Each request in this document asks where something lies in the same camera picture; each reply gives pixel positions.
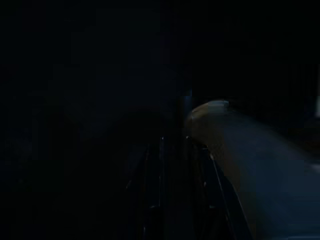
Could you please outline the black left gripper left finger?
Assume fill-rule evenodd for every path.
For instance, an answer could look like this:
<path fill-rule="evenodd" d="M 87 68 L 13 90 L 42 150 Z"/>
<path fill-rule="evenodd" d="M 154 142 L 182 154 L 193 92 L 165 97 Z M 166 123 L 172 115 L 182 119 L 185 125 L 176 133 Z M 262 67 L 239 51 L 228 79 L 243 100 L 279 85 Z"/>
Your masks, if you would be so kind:
<path fill-rule="evenodd" d="M 126 240 L 164 238 L 164 154 L 163 136 L 148 143 L 128 181 Z"/>

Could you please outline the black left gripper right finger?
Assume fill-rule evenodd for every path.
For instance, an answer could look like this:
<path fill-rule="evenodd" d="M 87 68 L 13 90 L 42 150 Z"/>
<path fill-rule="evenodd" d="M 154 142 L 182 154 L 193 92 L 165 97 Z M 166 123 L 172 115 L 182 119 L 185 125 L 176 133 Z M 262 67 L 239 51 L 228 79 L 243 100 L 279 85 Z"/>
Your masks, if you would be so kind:
<path fill-rule="evenodd" d="M 240 240 L 228 209 L 218 166 L 208 146 L 185 138 L 189 163 L 192 213 L 197 240 Z"/>

